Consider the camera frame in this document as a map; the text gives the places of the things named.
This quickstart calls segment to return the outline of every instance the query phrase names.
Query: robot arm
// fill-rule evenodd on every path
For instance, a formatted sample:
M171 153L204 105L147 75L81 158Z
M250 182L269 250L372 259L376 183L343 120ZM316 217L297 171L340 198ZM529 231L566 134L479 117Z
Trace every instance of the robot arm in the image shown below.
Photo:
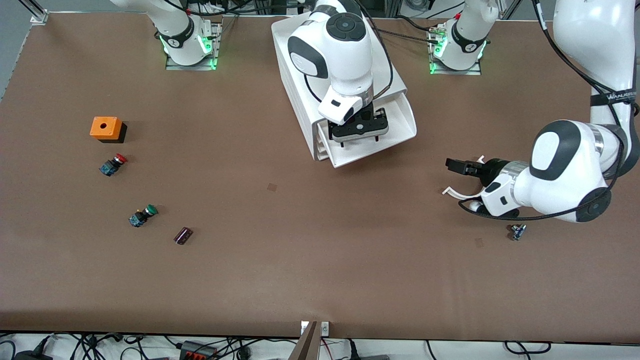
M466 0L459 16L435 29L441 45L433 56L454 70L471 68L481 56L499 13L497 0Z
M554 29L558 46L589 77L613 92L592 97L590 124L558 120L545 126L534 141L530 163L447 159L449 170L479 177L485 186L481 199L470 204L472 211L513 218L517 208L530 206L561 220L587 222L601 215L611 201L605 180L636 164L640 150L632 107L634 1L558 0ZM597 46L607 39L611 41L606 47ZM608 112L610 104L618 115L617 123Z
M169 0L180 6L179 0ZM167 4L164 0L111 0L121 8L145 12L158 30L169 57L179 65L194 65L211 53L211 22Z
M318 106L329 121L343 125L372 102L371 35L354 0L318 0L288 48L300 72L330 80Z

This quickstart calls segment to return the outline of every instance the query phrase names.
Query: table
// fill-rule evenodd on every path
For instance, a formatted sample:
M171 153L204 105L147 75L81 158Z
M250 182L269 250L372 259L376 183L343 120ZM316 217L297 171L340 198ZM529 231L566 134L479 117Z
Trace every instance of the table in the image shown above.
M238 19L210 72L164 70L140 14L31 30L0 102L0 327L296 336L315 318L332 337L640 340L640 171L596 221L520 242L440 194L478 187L447 157L527 160L545 124L588 119L588 86L535 22L496 23L482 76L429 75L425 44L385 35L418 135L334 169L280 81L278 19ZM89 136L97 115L127 123L124 144ZM130 162L106 177L116 152ZM131 227L149 203L160 214Z

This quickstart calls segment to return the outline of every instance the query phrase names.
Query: orange block with hole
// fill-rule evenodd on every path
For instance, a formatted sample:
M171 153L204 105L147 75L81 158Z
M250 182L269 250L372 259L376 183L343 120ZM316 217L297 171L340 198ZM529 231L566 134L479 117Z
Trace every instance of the orange block with hole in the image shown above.
M124 143L127 125L117 117L96 116L89 135L104 143Z

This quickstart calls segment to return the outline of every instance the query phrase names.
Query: black cable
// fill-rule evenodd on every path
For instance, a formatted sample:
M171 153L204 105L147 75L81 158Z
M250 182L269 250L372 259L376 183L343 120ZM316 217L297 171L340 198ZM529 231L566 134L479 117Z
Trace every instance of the black cable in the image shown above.
M465 4L465 2L463 1L460 4L454 5L454 6L450 7L450 8L446 8L446 9L442 10L441 12L436 12L434 14L431 14L431 15L425 17L425 19L430 19L430 18L432 18L432 17L434 17L436 15L440 15L441 13L448 12L449 10L453 10L453 9L459 7L460 5L464 5L464 4Z
M609 88L608 86L602 84L601 82L596 81L595 79L593 79L592 77L588 76L583 71L578 69L566 57L566 55L564 55L564 53L562 53L560 48L558 48L558 46L556 45L554 40L551 38L551 35L549 34L549 30L547 29L547 25L545 24L545 21L542 18L540 0L531 0L531 3L533 4L534 10L536 12L536 17L538 18L538 22L540 24L540 28L542 29L542 32L545 34L545 37L547 38L547 42L551 45L551 48L553 48L554 52L560 57L560 59L562 59L564 61L564 63L567 64L573 71L575 71L584 81L586 81L589 85L591 85L591 87L593 87L598 92L598 94L600 94L600 95L604 94L604 90L606 90L608 92L614 92L614 90L612 88ZM608 107L609 107L609 111L611 111L611 116L613 117L613 120L615 121L616 125L618 127L621 127L620 119L618 118L618 113L614 109L613 105L609 104ZM517 220L517 221L544 220L544 219L548 219L548 218L554 218L554 217L559 217L559 216L562 216L562 215L570 214L570 213L573 213L575 211L584 209L584 208L594 204L595 202L599 201L600 199L604 198L605 196L607 196L607 193L611 193L611 190L613 189L613 186L616 184L616 181L618 180L618 178L620 176L620 172L622 170L622 165L624 163L625 146L624 146L623 139L620 138L616 133L614 133L614 135L620 141L619 146L618 146L618 153L616 155L616 172L613 174L613 177L611 178L611 182L609 183L609 185L608 185L608 187L607 187L607 189L605 191L600 193L594 199L592 199L590 201L587 201L582 205L578 205L578 206L575 206L574 208L567 209L567 210L564 210L564 211L559 211L557 213L552 213L552 214L547 214L547 215L540 215L540 216L536 216L536 217L522 217L522 218L519 218L519 217L504 217L504 216L496 217L496 216L493 216L493 215L482 214L482 213L475 212L475 211L467 208L464 205L464 203L466 203L466 202L473 201L473 200L479 200L480 198L477 198L477 197L474 197L474 198L471 198L471 199L460 200L460 201L458 201L458 205L462 209L464 209L466 212L474 214L474 215L479 216L479 217L490 218L490 219L494 219L494 220Z
M236 351L236 353L234 354L234 359L239 360L239 354L240 354L240 348L242 348L242 340L239 340L238 343L240 344L240 347L238 348L238 351Z
M358 355L358 348L356 348L356 343L353 342L353 339L349 340L349 346L351 347L351 360L360 360L360 355Z
M518 344L518 346L522 349L522 351L516 351L511 349L511 347L509 347L509 343ZM544 344L547 344L546 348L538 351L532 351L532 350L527 350L527 348L525 348L524 345L519 341L509 340L504 342L504 347L507 349L508 352L511 352L514 355L518 355L518 356L525 355L527 356L527 360L531 360L531 355L545 354L549 352L549 350L551 350L551 343L544 343Z
M436 359L436 355L433 355L433 350L431 349L431 343L429 342L429 340L425 340L427 342L427 349L429 350L429 355L431 356L432 360L438 360Z
M294 345L297 344L297 342L295 342L293 340L289 340L289 339L264 339L264 340L269 341L271 343L279 343L281 341L286 341L286 342L292 343ZM327 341L327 344L333 345L333 344L339 344L339 343L333 343L333 342Z
M74 347L74 351L71 353L71 356L69 357L69 360L76 360L76 351L78 350L78 348L80 347L80 344L82 343L83 339L82 338L76 338L76 340L78 341L76 343L76 347Z
M254 9L250 9L250 10L233 10L233 9L229 9L229 10L225 10L222 12L217 12L217 13L201 13L201 12L194 12L188 9L183 9L181 7L179 7L178 5L172 3L170 0L163 0L164 2L166 2L167 4L171 5L172 7L181 10L183 12L186 13L191 13L193 15L198 15L198 16L217 16L217 15L223 15L226 13L234 13L234 14L240 14L240 13L250 13L250 12L257 12L258 10L267 10L267 9L275 9L275 8L287 8L287 9L295 9L295 8L303 8L305 5L304 4L297 4L297 5L271 5L271 6L264 6L262 8L254 8Z
M262 341L262 339L253 340L253 341L251 341L250 343L246 343L246 344L244 344L244 345L242 345L242 346L240 346L240 347L238 347L238 348L235 348L235 349L233 349L233 348L232 348L232 349L231 349L231 351L225 352L224 354L222 354L222 355L220 355L220 356L217 356L217 354L213 354L212 356L209 356L209 357L207 357L207 358L206 358L206 359L204 359L204 360L210 360L210 359L212 359L214 356L216 357L216 360L220 360L220 359L222 359L223 357L228 356L228 355L230 355L230 354L233 354L234 352L237 352L237 351L239 351L239 350L240 350L240 349L242 349L242 348L246 348L247 346L249 346L249 345L251 345L251 344L255 344L255 343L257 343L258 341Z
M425 28L424 26L420 26L420 25L416 24L415 22L413 22L413 20L411 20L410 17L406 17L404 15L398 15L396 18L406 20L411 26L413 26L414 28L416 28L418 30L429 31L429 28Z
M437 40L430 40L430 39L426 39L426 38L419 38L419 37L412 37L410 35L405 35L405 34L400 34L400 33L394 33L393 31L389 31L389 30L384 30L384 29L378 29L378 31L380 31L381 33L385 33L385 34L389 34L389 35L394 35L397 37L401 37L401 38L409 38L412 40L418 40L418 41L423 41L423 42L428 42L430 44L437 44L438 41Z
M0 345L2 345L2 344L11 345L12 352L11 352L11 358L9 360L13 360L15 358L15 343L13 341L11 341L11 340L4 340L4 341L0 341Z
M309 89L311 96L313 96L315 100L318 100L318 102L322 102L322 100L320 100L318 95L316 95L316 93L313 90L311 90L311 85L309 85L309 78L307 77L306 74L304 74L304 77L305 77L305 84L307 84L307 89Z
M51 335L47 335L47 337L42 339L42 340L40 340L40 343L33 349L33 351L31 353L35 357L42 356L42 354L44 353L44 347L47 346L47 340L49 340L50 337L51 337Z
M135 351L137 351L137 352L140 354L140 360L144 360L144 358L142 357L142 353L141 353L141 352L140 352L140 350L138 350L138 348L136 348L136 347L128 347L128 348L126 348L126 349L122 350L122 352L120 353L120 360L122 360L122 357L124 356L124 353L125 353L127 350L135 350Z
M446 9L440 11L440 12L436 12L434 14L431 14L431 15L425 17L425 19L430 19L430 18L432 18L434 16L440 15L441 13L444 13L444 12L448 12L449 10L453 10L453 9L459 7L460 5L464 5L464 4L465 4L465 2L463 1L460 4L454 5L454 6L450 7L450 8L446 8ZM429 28L425 28L424 26L420 26L420 25L416 24L413 20L411 20L410 17L406 17L404 15L398 15L397 18L406 20L409 24L411 24L411 26L413 26L414 28L416 28L418 30L429 31Z
M164 338L167 341L169 341L171 343L171 345L173 345L175 348L178 348L178 343L174 343L173 341L171 341L171 339L167 335L164 335Z
M387 84L382 90L380 90L380 92L378 92L376 95L373 96L373 99L375 100L391 88L391 84L394 82L394 66L391 64L391 57L389 56L389 52L387 51L387 46L385 45L385 41L382 39L382 35L380 35L380 31L378 31L378 27L376 26L376 23L373 21L373 18L369 14L369 11L367 10L367 8L364 7L364 5L360 2L360 0L356 0L356 2L358 3L358 6L360 7L362 13L364 13L364 15L371 22L371 26L373 27L373 30L375 30L376 32L376 37L378 37L378 40L380 41L380 45L382 45L382 49L385 51L387 62L389 63L389 72L390 72L389 84Z
M142 339L144 339L145 336L143 334L137 334L137 335L129 335L126 338L124 338L124 342L126 342L129 345L133 345L135 343L139 343L142 341Z

